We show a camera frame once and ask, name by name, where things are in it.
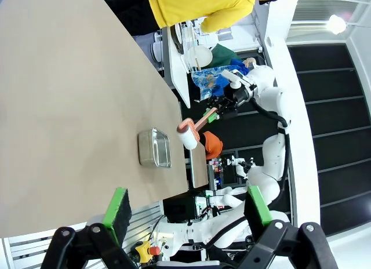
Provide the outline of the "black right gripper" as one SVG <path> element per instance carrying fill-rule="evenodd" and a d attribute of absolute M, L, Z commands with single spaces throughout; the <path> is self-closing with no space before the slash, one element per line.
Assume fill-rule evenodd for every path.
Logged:
<path fill-rule="evenodd" d="M 207 114 L 211 109 L 215 108 L 216 111 L 208 118 L 208 123 L 219 120 L 227 120 L 237 116 L 236 108 L 248 102 L 254 96 L 254 91 L 250 87 L 242 85 L 238 89 L 233 89 L 230 85 L 224 88 L 224 96 L 212 96 L 206 99 Z"/>

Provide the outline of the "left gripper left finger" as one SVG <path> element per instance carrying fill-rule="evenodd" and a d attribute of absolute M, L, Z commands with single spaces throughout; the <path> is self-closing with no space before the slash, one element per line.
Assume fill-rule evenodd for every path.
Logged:
<path fill-rule="evenodd" d="M 89 260 L 100 259 L 107 269 L 136 269 L 122 248 L 132 210 L 128 190 L 117 188 L 102 222 L 76 231 L 58 228 L 49 244 L 41 269 L 85 269 Z"/>

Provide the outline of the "pink lint roller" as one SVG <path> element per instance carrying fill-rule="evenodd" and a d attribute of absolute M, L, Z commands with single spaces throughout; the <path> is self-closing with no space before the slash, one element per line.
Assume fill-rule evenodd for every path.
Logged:
<path fill-rule="evenodd" d="M 188 150 L 193 150 L 197 147 L 200 140 L 199 131 L 208 123 L 217 119 L 218 109 L 216 107 L 208 110 L 202 118 L 194 122 L 191 118 L 186 118 L 177 126 L 177 134 L 183 146 Z"/>

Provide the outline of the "white plate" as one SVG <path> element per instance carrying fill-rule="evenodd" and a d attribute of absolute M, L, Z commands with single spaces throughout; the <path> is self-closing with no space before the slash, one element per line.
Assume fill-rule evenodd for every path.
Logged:
<path fill-rule="evenodd" d="M 193 46 L 187 50 L 187 60 L 191 67 L 206 67 L 212 62 L 212 59 L 212 52 L 207 47 Z"/>

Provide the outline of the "yellow-sleeved right forearm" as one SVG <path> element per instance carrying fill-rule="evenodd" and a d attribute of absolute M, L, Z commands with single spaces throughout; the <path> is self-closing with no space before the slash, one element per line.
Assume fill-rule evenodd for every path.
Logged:
<path fill-rule="evenodd" d="M 214 13 L 206 17 L 201 23 L 201 31 L 205 34 L 217 32 L 231 26 L 229 19 L 224 14 Z"/>

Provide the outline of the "blue floral shirt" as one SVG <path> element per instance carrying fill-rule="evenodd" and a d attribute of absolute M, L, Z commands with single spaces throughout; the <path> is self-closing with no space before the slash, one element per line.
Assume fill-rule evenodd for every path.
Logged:
<path fill-rule="evenodd" d="M 230 69 L 231 66 L 220 66 L 206 68 L 191 74 L 193 83 L 200 89 L 199 101 L 206 100 L 210 97 L 220 97 L 224 94 L 224 88 L 230 82 L 222 75 L 222 72 Z"/>

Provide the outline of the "orange jacket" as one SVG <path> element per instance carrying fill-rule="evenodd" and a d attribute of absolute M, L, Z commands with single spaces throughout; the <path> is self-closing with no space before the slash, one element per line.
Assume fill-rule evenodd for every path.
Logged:
<path fill-rule="evenodd" d="M 205 148 L 207 160 L 217 158 L 223 150 L 223 142 L 210 131 L 202 133 L 199 142 Z"/>

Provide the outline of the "green garment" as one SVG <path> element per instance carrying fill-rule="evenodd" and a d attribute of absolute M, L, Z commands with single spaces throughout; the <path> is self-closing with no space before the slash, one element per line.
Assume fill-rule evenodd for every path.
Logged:
<path fill-rule="evenodd" d="M 240 60 L 241 58 L 229 48 L 220 45 L 219 43 L 211 50 L 212 61 L 208 65 L 209 68 L 230 65 L 233 59 Z"/>

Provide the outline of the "white side table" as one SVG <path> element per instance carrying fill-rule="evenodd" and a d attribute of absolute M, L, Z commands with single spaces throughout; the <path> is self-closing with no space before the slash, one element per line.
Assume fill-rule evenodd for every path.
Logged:
<path fill-rule="evenodd" d="M 176 48 L 173 40 L 172 28 L 165 27 L 154 33 L 154 42 L 151 44 L 151 57 L 153 61 L 160 65 L 167 85 L 171 89 L 177 90 L 184 105 L 191 107 L 190 94 L 188 88 L 188 70 L 183 60 L 183 55 Z"/>

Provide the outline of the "yellow emergency stop button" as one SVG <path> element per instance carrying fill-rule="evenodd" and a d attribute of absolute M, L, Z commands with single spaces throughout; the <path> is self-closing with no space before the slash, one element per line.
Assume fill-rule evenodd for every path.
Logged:
<path fill-rule="evenodd" d="M 138 241 L 130 249 L 131 259 L 135 263 L 148 263 L 153 257 L 158 257 L 161 254 L 160 248 L 151 246 L 149 241 Z"/>

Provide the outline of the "small white background robot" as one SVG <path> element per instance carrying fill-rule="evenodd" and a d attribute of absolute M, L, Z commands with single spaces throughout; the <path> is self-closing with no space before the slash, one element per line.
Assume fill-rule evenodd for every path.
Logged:
<path fill-rule="evenodd" d="M 237 176 L 248 180 L 248 173 L 252 167 L 255 167 L 254 158 L 250 158 L 248 161 L 245 161 L 244 158 L 236 158 L 233 155 L 231 158 L 227 158 L 227 166 L 234 166 Z"/>

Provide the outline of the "rectangular steel tray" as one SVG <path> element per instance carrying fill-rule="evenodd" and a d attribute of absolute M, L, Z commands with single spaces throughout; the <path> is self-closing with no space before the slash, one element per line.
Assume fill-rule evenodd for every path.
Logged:
<path fill-rule="evenodd" d="M 151 168 L 172 166 L 170 141 L 167 134 L 157 128 L 145 130 L 137 135 L 139 162 Z"/>

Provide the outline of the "person in yellow hoodie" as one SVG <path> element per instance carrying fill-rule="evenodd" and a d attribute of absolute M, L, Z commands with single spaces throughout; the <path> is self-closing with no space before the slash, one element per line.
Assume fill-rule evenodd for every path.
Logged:
<path fill-rule="evenodd" d="M 220 13 L 231 26 L 251 14 L 255 3 L 277 0 L 105 0 L 132 36 L 146 35 L 165 27 Z"/>

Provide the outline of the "dark window panels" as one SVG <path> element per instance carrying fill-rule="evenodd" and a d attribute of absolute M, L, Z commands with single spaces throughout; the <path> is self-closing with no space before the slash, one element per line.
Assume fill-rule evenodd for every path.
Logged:
<path fill-rule="evenodd" d="M 332 236 L 371 222 L 371 116 L 344 44 L 291 46 L 317 162 L 321 226 Z"/>

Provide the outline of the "round ceiling lamp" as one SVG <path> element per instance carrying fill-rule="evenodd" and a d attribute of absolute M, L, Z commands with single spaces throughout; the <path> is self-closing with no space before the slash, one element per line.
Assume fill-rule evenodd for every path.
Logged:
<path fill-rule="evenodd" d="M 334 35 L 339 35 L 347 29 L 347 23 L 341 17 L 333 14 L 329 17 L 326 28 Z"/>

